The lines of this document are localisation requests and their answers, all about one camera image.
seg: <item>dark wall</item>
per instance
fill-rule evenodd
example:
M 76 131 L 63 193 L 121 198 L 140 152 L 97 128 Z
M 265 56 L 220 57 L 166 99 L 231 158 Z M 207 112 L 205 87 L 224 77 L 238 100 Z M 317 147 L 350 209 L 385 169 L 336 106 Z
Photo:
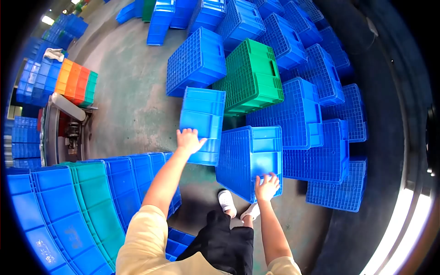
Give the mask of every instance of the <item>dark wall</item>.
M 422 137 L 431 91 L 423 84 L 429 78 L 416 42 L 388 1 L 354 1 L 357 7 L 350 0 L 314 2 L 345 45 L 356 72 L 355 82 L 363 92 L 370 136 L 364 143 L 350 144 L 350 155 L 368 157 L 360 210 L 333 211 L 312 274 L 359 274 L 388 227 L 402 175 L 414 185 L 427 176 Z M 376 25 L 379 37 L 369 30 L 365 14 Z

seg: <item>red plastic crate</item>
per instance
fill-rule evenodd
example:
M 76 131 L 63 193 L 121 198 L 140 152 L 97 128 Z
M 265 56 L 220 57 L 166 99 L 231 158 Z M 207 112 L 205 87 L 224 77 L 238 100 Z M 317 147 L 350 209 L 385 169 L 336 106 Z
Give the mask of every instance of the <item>red plastic crate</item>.
M 78 78 L 77 87 L 75 91 L 75 97 L 71 100 L 75 105 L 80 105 L 85 99 L 85 88 L 87 86 L 88 76 L 90 75 L 90 70 L 81 67 L 81 72 Z

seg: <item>white cloth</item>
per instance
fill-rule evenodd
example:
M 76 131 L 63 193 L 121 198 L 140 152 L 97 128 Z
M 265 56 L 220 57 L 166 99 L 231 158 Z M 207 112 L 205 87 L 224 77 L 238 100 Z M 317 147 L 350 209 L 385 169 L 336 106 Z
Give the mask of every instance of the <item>white cloth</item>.
M 64 60 L 64 54 L 61 51 L 62 49 L 47 48 L 44 52 L 43 58 L 47 57 L 62 62 Z

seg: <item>green plastic crate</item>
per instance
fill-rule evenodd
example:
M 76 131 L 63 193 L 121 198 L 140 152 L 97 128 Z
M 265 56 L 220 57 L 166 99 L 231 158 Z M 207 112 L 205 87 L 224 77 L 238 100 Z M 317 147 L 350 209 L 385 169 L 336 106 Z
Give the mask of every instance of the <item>green plastic crate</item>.
M 85 87 L 84 101 L 79 105 L 79 107 L 86 108 L 93 104 L 97 82 L 98 82 L 98 74 L 93 71 L 90 71 L 87 80 L 87 86 Z
M 150 22 L 151 16 L 153 14 L 154 6 L 156 5 L 156 1 L 154 0 L 144 0 L 143 2 L 143 10 L 142 10 L 142 21 Z
M 115 271 L 116 257 L 125 233 L 118 219 L 109 189 L 104 162 L 64 162 L 72 173 L 73 187 L 93 240 Z
M 226 77 L 213 84 L 226 91 L 226 117 L 242 116 L 283 102 L 281 80 L 271 47 L 246 38 L 227 58 Z

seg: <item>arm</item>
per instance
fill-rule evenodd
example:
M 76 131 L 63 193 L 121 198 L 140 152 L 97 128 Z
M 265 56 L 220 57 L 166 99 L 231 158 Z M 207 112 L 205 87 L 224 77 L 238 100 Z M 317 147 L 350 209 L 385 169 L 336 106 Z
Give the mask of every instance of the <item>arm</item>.
M 206 139 L 197 138 L 197 130 L 177 130 L 177 150 L 154 177 L 142 205 L 154 205 L 167 217 L 169 204 L 177 190 L 183 168 L 191 154 L 199 151 Z
M 271 198 L 280 188 L 279 179 L 274 173 L 270 174 L 272 178 L 269 180 L 269 175 L 264 175 L 262 184 L 259 176 L 255 181 L 255 196 L 260 207 L 261 236 L 267 265 L 279 257 L 293 257 L 271 204 Z

